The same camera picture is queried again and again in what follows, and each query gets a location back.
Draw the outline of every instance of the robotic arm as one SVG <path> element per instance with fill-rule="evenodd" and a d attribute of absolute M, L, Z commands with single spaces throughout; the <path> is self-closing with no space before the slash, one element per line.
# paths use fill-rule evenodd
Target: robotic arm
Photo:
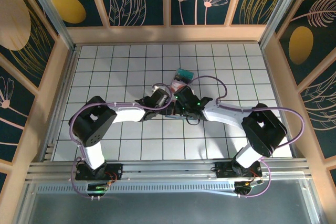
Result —
<path fill-rule="evenodd" d="M 107 105 L 92 106 L 74 118 L 72 131 L 83 145 L 86 166 L 96 180 L 105 177 L 106 161 L 100 140 L 112 123 L 142 122 L 161 114 L 177 119 L 222 122 L 238 127 L 245 131 L 248 144 L 236 154 L 229 166 L 220 168 L 222 171 L 223 169 L 233 171 L 236 176 L 246 175 L 256 163 L 260 165 L 258 160 L 270 157 L 287 134 L 284 125 L 270 110 L 255 112 L 249 107 L 217 104 L 208 97 L 200 100 L 189 86 L 177 90 L 174 96 L 176 101 L 161 110 L 157 108 L 167 104 L 169 94 L 163 89 L 157 89 L 150 97 L 136 100 L 133 106 L 122 106 L 116 110 Z M 100 97 L 93 97 L 86 105 L 94 103 L 104 104 L 105 101 Z M 134 106 L 135 104 L 149 109 L 138 108 Z M 267 108 L 267 106 L 259 103 L 255 108 Z"/>

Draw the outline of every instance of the white grid mat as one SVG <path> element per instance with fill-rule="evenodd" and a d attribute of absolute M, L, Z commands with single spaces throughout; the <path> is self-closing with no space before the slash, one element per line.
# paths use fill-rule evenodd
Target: white grid mat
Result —
<path fill-rule="evenodd" d="M 154 83 L 170 84 L 178 68 L 193 72 L 194 77 L 210 75 L 224 81 L 226 103 L 277 105 L 257 44 L 83 46 L 53 161 L 72 161 L 79 155 L 69 137 L 68 120 L 93 96 L 134 101 L 151 95 Z M 216 81 L 206 78 L 195 81 L 193 89 L 198 97 L 216 98 L 224 93 Z M 236 127 L 217 122 L 190 126 L 162 116 L 143 123 L 113 124 L 101 141 L 105 158 L 121 161 L 232 158 L 246 144 L 244 131 Z M 292 154 L 286 146 L 273 156 Z"/>

